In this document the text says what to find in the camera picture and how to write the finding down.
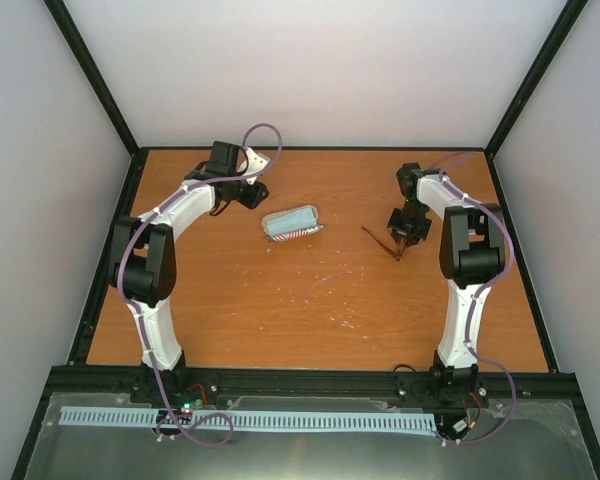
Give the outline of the brown sunglasses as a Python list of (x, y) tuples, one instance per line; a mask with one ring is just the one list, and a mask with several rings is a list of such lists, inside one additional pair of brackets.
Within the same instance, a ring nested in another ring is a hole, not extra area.
[(385, 251), (390, 257), (392, 257), (396, 262), (399, 262), (405, 254), (405, 251), (408, 248), (407, 242), (404, 238), (400, 237), (399, 241), (395, 244), (394, 247), (390, 247), (388, 244), (384, 243), (378, 236), (376, 236), (371, 230), (369, 230), (365, 226), (361, 226), (361, 230), (369, 235), (374, 242), (380, 246), (380, 248)]

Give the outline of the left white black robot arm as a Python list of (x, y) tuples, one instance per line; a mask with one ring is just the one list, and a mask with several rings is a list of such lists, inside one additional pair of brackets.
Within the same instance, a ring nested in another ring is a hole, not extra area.
[(156, 375), (152, 388), (166, 402), (188, 390), (183, 350), (176, 339), (170, 298), (177, 280), (178, 238), (207, 214), (239, 203), (256, 208), (269, 195), (258, 180), (274, 162), (247, 146), (216, 141), (209, 158), (188, 173), (176, 190), (139, 216), (114, 224), (108, 281), (130, 310), (142, 347), (142, 363)]

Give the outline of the american flag glasses case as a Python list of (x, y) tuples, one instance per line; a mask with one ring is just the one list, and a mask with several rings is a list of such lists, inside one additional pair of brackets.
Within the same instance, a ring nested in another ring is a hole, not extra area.
[(261, 226), (270, 243), (286, 242), (313, 235), (324, 228), (319, 221), (318, 210), (313, 205), (267, 214), (262, 218)]

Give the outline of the light blue square mat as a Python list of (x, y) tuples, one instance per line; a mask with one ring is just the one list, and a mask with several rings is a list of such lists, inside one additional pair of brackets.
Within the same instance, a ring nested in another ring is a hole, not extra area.
[(263, 219), (263, 229), (267, 235), (272, 237), (308, 229), (317, 224), (317, 210), (313, 206), (278, 212)]

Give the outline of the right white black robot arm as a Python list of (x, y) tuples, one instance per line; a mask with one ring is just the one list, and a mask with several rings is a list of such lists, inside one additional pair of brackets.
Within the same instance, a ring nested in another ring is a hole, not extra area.
[(429, 375), (431, 398), (449, 405), (477, 392), (484, 305), (493, 284), (512, 266), (513, 256), (505, 251), (512, 242), (501, 207), (473, 199), (442, 170), (406, 163), (396, 179), (404, 197), (388, 221), (396, 256), (427, 238), (431, 213), (442, 221), (439, 266), (448, 305)]

